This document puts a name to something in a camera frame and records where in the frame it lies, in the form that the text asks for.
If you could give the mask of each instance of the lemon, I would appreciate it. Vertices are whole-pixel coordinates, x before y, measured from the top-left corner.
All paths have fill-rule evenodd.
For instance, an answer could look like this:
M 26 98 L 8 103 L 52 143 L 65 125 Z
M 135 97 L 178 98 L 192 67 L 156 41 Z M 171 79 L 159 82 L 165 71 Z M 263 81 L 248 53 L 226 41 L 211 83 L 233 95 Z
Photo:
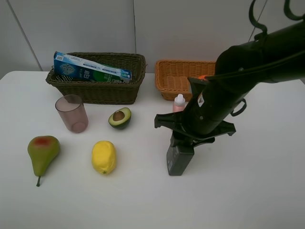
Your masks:
M 116 166 L 114 145 L 108 141 L 97 142 L 92 149 L 92 166 L 101 174 L 109 174 Z

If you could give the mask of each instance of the avocado half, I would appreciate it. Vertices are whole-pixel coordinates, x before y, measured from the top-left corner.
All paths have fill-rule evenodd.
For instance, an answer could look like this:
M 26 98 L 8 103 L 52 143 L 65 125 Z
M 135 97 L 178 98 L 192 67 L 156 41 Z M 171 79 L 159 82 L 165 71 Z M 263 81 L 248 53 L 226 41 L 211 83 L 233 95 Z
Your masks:
M 132 112 L 129 108 L 124 107 L 114 112 L 108 119 L 108 123 L 115 129 L 125 129 L 132 117 Z

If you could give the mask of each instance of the pink bottle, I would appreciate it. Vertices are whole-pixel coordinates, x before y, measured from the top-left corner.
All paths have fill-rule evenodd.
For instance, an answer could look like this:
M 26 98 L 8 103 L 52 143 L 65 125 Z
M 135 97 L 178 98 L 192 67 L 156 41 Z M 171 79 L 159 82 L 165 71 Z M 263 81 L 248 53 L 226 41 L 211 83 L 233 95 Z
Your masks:
M 179 94 L 173 103 L 173 112 L 183 111 L 185 108 L 185 99 L 183 98 L 183 94 Z

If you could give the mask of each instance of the wicker basket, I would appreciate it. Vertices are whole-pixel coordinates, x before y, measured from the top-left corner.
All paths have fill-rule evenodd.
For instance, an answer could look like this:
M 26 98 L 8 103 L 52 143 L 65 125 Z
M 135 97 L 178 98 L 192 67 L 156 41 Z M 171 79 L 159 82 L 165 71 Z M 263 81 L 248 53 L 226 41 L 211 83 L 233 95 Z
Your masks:
M 79 95 L 89 104 L 133 104 L 145 76 L 145 58 L 139 54 L 111 52 L 72 52 L 69 55 L 95 61 L 114 68 L 132 72 L 129 83 L 85 82 L 64 75 L 55 75 L 51 70 L 47 83 L 56 87 L 63 95 Z
M 161 60 L 156 64 L 156 88 L 165 100 L 173 101 L 178 94 L 183 94 L 185 100 L 189 101 L 192 94 L 187 78 L 214 75 L 214 69 L 215 62 Z

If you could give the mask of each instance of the white bottle cap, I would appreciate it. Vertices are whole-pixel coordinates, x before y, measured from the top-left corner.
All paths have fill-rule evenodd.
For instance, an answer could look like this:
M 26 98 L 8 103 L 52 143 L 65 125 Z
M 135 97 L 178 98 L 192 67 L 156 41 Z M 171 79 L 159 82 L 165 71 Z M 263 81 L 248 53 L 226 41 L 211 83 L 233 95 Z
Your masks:
M 175 98 L 175 104 L 177 106 L 182 106 L 185 104 L 185 99 L 183 98 L 183 94 L 179 94 L 176 98 Z

